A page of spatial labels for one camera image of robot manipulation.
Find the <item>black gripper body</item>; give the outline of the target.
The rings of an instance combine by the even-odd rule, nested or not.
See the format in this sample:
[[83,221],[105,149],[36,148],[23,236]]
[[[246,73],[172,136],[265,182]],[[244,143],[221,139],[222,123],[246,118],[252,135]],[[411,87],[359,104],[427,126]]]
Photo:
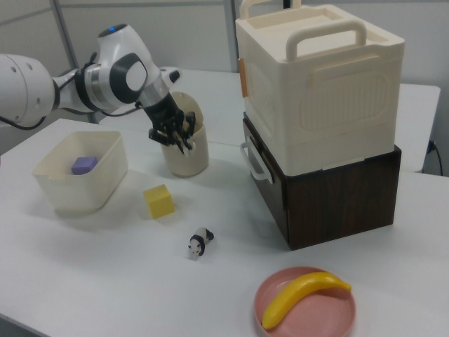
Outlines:
[[143,110],[149,117],[152,128],[150,133],[181,132],[184,122],[184,113],[177,106],[170,93],[154,105],[144,106]]

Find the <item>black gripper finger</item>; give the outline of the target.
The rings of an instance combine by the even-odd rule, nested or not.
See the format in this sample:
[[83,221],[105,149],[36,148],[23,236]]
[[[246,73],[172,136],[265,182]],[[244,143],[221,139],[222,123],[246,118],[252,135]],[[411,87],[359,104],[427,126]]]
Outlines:
[[182,139],[188,140],[194,134],[196,115],[194,112],[185,112],[182,124]]
[[169,134],[167,136],[166,134],[160,133],[156,129],[152,128],[149,130],[149,139],[165,146],[176,145],[182,154],[185,153],[181,141],[174,135]]

